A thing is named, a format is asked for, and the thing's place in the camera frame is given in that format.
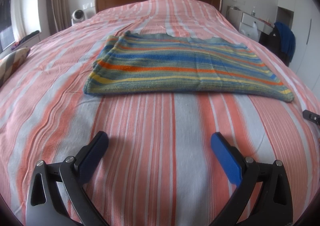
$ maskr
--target pink striped bed sheet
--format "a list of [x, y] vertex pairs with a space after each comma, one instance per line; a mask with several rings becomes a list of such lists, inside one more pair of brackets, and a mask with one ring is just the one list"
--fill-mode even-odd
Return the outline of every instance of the pink striped bed sheet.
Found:
[[[295, 100], [288, 104], [229, 93], [84, 95], [92, 62], [106, 38], [126, 30], [244, 43], [293, 91]], [[235, 190], [210, 149], [211, 134], [220, 131], [244, 156], [284, 162], [296, 221], [319, 188], [320, 131], [302, 118], [304, 109], [320, 113], [313, 93], [212, 6], [151, 0], [111, 8], [35, 45], [0, 89], [0, 193], [25, 223], [36, 161], [60, 162], [103, 130], [110, 137], [109, 148], [85, 189], [108, 223], [205, 226]], [[241, 220], [258, 192], [259, 186]]]

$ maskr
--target plastic bag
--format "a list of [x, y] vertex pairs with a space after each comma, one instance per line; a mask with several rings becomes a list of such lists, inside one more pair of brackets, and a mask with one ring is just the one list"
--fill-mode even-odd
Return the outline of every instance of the plastic bag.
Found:
[[248, 28], [247, 30], [241, 29], [240, 32], [245, 36], [251, 38], [252, 40], [259, 42], [259, 34], [257, 29], [257, 24], [254, 22], [253, 26]]

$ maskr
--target silver screw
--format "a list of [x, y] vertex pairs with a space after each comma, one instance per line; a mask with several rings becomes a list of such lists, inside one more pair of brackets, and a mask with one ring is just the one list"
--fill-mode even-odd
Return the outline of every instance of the silver screw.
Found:
[[43, 160], [39, 160], [39, 161], [36, 163], [36, 165], [37, 165], [37, 166], [41, 166], [41, 165], [43, 165], [43, 163], [44, 163]]
[[253, 158], [252, 157], [246, 157], [245, 158], [245, 161], [247, 162], [247, 163], [253, 163]]
[[69, 156], [66, 158], [67, 163], [71, 163], [75, 158], [73, 156]]
[[277, 165], [277, 166], [282, 166], [283, 163], [282, 163], [280, 160], [276, 160], [276, 165]]

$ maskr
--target clear plastic bottle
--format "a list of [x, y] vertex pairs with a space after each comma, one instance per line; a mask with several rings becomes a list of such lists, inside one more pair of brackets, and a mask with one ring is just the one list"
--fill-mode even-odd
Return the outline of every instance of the clear plastic bottle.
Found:
[[255, 16], [256, 15], [256, 7], [253, 7], [251, 15]]

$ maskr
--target cabinet handle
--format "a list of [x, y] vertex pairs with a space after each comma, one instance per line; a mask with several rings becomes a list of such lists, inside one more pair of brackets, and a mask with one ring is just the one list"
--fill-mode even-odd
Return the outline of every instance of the cabinet handle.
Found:
[[312, 19], [310, 19], [310, 26], [309, 26], [309, 34], [308, 34], [308, 39], [307, 39], [307, 45], [309, 43], [309, 37], [310, 37], [310, 31], [311, 31], [311, 24], [312, 24]]

